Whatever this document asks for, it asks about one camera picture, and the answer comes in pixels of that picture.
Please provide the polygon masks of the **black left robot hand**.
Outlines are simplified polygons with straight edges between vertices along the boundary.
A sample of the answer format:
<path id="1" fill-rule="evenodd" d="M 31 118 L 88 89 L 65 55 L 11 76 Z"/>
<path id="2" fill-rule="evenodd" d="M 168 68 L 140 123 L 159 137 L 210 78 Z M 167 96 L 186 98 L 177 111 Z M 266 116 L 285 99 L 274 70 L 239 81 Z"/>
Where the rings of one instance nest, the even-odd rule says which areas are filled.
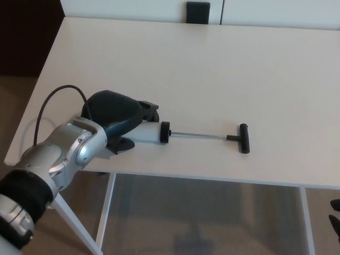
<path id="1" fill-rule="evenodd" d="M 106 148 L 114 154 L 134 148 L 135 143 L 123 135 L 143 121 L 159 122 L 158 105 L 103 90 L 93 94 L 84 105 L 81 117 L 99 124 L 107 136 Z"/>

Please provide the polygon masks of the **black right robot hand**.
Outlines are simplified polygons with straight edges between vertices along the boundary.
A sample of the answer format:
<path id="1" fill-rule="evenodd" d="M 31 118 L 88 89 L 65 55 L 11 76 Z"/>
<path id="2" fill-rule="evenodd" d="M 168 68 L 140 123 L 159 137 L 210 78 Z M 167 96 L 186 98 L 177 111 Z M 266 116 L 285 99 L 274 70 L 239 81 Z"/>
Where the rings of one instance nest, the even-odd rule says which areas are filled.
<path id="1" fill-rule="evenodd" d="M 332 200 L 330 202 L 330 205 L 335 211 L 337 211 L 337 212 L 340 211 L 340 200 L 339 199 Z M 338 238 L 340 238 L 339 219 L 334 215 L 329 215 L 328 217 L 329 217 L 330 223 L 331 223 L 335 233 L 337 234 Z"/>

